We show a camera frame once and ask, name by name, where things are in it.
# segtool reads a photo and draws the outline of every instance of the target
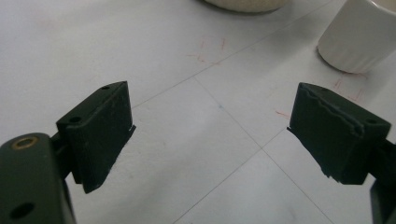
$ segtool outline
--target brass screw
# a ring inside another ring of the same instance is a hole
[[[28,137],[23,137],[18,140],[16,140],[14,143],[12,143],[12,149],[15,150],[21,150],[25,149],[28,147],[32,147],[35,143],[37,143],[38,138],[35,136],[28,136]]]

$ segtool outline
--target ribbed white cup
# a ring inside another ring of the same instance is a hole
[[[396,50],[396,0],[348,0],[318,42],[321,57],[365,73]]]
[[[218,7],[239,12],[264,12],[283,7],[289,0],[206,0]]]

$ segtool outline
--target white bowl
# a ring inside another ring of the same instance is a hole
[[[283,7],[289,0],[205,0],[217,7],[239,12],[264,12]]]

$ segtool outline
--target cup rim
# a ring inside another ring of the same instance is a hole
[[[368,2],[370,2],[371,4],[373,4],[376,8],[385,11],[386,13],[392,15],[392,16],[396,16],[396,11],[390,10],[386,7],[383,7],[381,5],[379,5],[375,0],[368,0]]]

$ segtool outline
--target beige bowl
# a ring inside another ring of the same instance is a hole
[[[239,12],[264,12],[283,7],[289,0],[205,0],[218,7]]]

